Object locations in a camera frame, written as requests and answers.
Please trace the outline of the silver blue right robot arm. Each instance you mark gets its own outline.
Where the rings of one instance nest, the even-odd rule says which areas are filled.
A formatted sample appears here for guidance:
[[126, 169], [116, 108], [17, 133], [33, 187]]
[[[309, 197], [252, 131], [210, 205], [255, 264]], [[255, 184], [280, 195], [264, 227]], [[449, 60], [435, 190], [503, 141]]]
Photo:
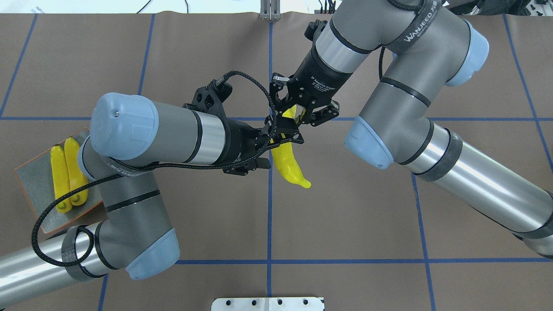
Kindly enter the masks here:
[[379, 169], [393, 162], [462, 199], [552, 258], [552, 194], [425, 117], [443, 86], [476, 73], [489, 43], [440, 0], [345, 0], [325, 22], [310, 23], [310, 51], [289, 77], [273, 73], [271, 90], [286, 86], [280, 111], [303, 108], [298, 124], [318, 126], [336, 117], [333, 96], [378, 48], [395, 55], [344, 141]]

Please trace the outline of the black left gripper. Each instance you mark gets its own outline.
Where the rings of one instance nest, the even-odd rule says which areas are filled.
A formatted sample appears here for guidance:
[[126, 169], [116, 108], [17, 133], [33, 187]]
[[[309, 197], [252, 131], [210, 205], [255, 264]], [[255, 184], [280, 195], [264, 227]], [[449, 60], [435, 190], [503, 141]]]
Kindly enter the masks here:
[[[270, 169], [271, 163], [268, 158], [257, 157], [242, 162], [256, 153], [257, 130], [249, 124], [241, 121], [229, 119], [230, 128], [230, 147], [224, 157], [226, 167], [224, 173], [228, 175], [247, 175], [250, 171], [256, 169]], [[283, 115], [269, 115], [265, 119], [265, 126], [261, 129], [261, 145], [268, 142], [268, 145], [281, 145], [284, 143], [303, 144], [304, 139], [299, 132], [299, 126], [296, 121]]]

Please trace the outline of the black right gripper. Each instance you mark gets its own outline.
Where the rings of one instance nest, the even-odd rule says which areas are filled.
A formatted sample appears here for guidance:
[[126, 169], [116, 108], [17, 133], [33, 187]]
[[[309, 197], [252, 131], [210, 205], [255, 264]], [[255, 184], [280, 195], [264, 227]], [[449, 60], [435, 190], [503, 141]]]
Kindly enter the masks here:
[[316, 127], [339, 116], [340, 104], [332, 97], [351, 76], [326, 65], [313, 45], [292, 76], [271, 75], [269, 94], [275, 110], [282, 116], [296, 105], [312, 110], [320, 108], [308, 115], [308, 124]]

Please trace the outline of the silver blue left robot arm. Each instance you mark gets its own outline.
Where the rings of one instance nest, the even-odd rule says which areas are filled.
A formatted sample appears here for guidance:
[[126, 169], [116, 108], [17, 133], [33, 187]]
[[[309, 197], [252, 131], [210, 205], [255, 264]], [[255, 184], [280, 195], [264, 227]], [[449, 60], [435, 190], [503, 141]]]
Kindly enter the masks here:
[[227, 118], [228, 91], [196, 91], [182, 108], [139, 95], [103, 95], [89, 136], [77, 153], [78, 169], [97, 186], [107, 219], [76, 225], [1, 258], [1, 307], [89, 282], [124, 269], [150, 278], [180, 257], [175, 228], [153, 171], [159, 168], [222, 169], [247, 175], [269, 169], [261, 155], [282, 143], [302, 143], [296, 121], [272, 109], [262, 128]]

